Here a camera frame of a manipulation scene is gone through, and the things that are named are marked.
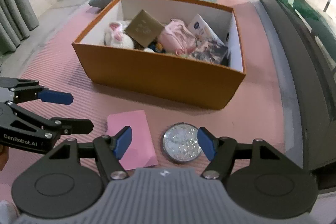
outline silver glitter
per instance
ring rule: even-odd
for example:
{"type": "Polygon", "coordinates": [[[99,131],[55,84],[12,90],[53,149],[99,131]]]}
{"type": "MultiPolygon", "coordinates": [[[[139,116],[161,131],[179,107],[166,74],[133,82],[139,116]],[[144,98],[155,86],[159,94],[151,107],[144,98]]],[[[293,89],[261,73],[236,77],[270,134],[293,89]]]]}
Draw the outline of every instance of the silver glitter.
{"type": "Polygon", "coordinates": [[[177,163],[196,159],[202,152],[197,142],[197,130],[187,123],[178,123],[170,127],[163,136],[163,148],[168,156],[177,163]]]}

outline pink paper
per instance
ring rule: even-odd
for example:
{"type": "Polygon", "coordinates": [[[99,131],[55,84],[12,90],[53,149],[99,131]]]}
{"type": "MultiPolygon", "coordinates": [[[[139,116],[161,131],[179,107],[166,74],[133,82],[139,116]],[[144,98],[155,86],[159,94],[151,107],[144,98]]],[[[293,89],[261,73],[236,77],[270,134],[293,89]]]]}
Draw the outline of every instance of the pink paper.
{"type": "Polygon", "coordinates": [[[132,128],[132,142],[119,161],[125,170],[158,164],[144,110],[112,114],[107,118],[107,135],[116,135],[124,126],[132,128]]]}

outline human hand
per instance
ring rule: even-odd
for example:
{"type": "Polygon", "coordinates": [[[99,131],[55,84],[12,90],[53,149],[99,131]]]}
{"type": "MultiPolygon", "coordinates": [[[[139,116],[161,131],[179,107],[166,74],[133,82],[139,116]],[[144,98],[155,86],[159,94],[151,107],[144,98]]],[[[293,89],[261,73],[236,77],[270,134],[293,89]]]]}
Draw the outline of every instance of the human hand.
{"type": "Polygon", "coordinates": [[[8,161],[8,147],[0,145],[0,170],[2,170],[8,161]]]}

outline open cardboard box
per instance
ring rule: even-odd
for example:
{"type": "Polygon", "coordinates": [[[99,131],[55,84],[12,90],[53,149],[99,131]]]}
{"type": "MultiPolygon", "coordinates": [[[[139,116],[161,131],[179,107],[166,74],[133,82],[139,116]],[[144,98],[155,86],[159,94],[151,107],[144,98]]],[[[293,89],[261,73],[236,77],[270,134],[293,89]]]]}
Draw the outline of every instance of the open cardboard box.
{"type": "Polygon", "coordinates": [[[209,109],[221,109],[245,77],[244,56],[232,8],[200,0],[113,0],[72,44],[87,76],[97,84],[141,92],[209,109]],[[166,54],[104,46],[104,30],[144,9],[163,24],[186,25],[199,14],[224,42],[229,67],[166,54]]]}

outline striped pink mat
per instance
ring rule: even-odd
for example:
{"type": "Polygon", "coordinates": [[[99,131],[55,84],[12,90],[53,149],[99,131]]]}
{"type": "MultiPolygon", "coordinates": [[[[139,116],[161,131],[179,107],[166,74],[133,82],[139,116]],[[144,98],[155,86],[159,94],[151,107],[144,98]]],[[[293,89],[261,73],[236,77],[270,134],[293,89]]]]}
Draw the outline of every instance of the striped pink mat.
{"type": "MultiPolygon", "coordinates": [[[[230,2],[242,4],[244,1],[230,2]]],[[[217,136],[230,136],[239,142],[252,142],[263,138],[283,151],[283,112],[278,80],[269,49],[266,34],[256,10],[245,3],[238,17],[239,24],[251,25],[250,33],[241,36],[250,41],[244,46],[247,76],[233,99],[220,111],[203,110],[189,105],[168,101],[148,95],[117,90],[96,85],[86,76],[71,46],[78,34],[97,15],[97,9],[88,5],[78,12],[54,35],[38,53],[22,75],[37,79],[50,89],[70,92],[74,96],[72,105],[56,105],[33,101],[24,104],[28,110],[46,118],[71,117],[91,119],[94,130],[85,136],[76,135],[79,142],[88,142],[106,131],[107,116],[132,110],[146,112],[159,167],[174,166],[162,154],[160,142],[162,133],[170,125],[187,122],[196,127],[204,126],[217,136]]],[[[0,172],[0,200],[11,200],[11,184],[14,179],[34,163],[40,155],[10,150],[9,161],[0,172]]],[[[93,160],[82,160],[84,166],[95,169],[93,160]]],[[[194,167],[197,173],[208,164],[204,155],[179,167],[194,167]]],[[[248,161],[238,161],[235,169],[246,166],[248,161]]]]}

